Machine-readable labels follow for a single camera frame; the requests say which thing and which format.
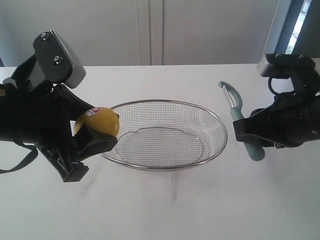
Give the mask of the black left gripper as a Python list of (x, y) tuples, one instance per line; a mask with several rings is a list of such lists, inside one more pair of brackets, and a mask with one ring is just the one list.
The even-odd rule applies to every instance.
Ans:
[(20, 163), (2, 169), (1, 174), (21, 170), (41, 152), (63, 182), (80, 181), (89, 170), (82, 161), (110, 152), (118, 143), (116, 137), (86, 124), (72, 136), (70, 122), (92, 108), (64, 84), (42, 86), (31, 92), (11, 83), (1, 84), (0, 139), (29, 150)]

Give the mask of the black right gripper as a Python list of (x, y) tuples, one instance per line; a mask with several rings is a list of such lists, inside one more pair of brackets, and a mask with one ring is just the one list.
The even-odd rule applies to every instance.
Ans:
[(263, 148), (295, 148), (320, 139), (320, 76), (292, 76), (293, 90), (276, 92), (273, 77), (268, 88), (274, 102), (257, 108), (248, 118), (234, 120), (235, 139)]

